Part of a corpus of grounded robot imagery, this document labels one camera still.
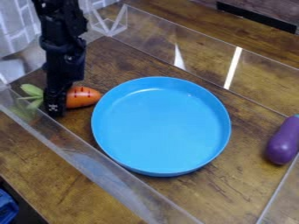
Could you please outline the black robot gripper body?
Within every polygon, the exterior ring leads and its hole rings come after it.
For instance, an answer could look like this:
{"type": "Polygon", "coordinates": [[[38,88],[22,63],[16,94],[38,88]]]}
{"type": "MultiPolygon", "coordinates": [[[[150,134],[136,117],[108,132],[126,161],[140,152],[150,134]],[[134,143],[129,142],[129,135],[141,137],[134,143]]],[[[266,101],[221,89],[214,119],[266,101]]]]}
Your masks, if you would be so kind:
{"type": "Polygon", "coordinates": [[[88,30],[78,0],[32,0],[41,23],[40,47],[45,51],[48,82],[73,82],[84,78],[88,30]]]}

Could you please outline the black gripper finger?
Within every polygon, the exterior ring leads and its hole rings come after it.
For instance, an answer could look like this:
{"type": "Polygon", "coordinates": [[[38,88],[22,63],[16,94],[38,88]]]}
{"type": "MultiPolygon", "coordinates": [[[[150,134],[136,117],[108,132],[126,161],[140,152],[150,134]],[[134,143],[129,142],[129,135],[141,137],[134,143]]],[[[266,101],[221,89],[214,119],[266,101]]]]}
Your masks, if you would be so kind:
{"type": "Polygon", "coordinates": [[[66,110],[66,92],[72,83],[66,80],[57,80],[46,84],[42,92],[42,105],[50,117],[61,117],[66,110]]]}

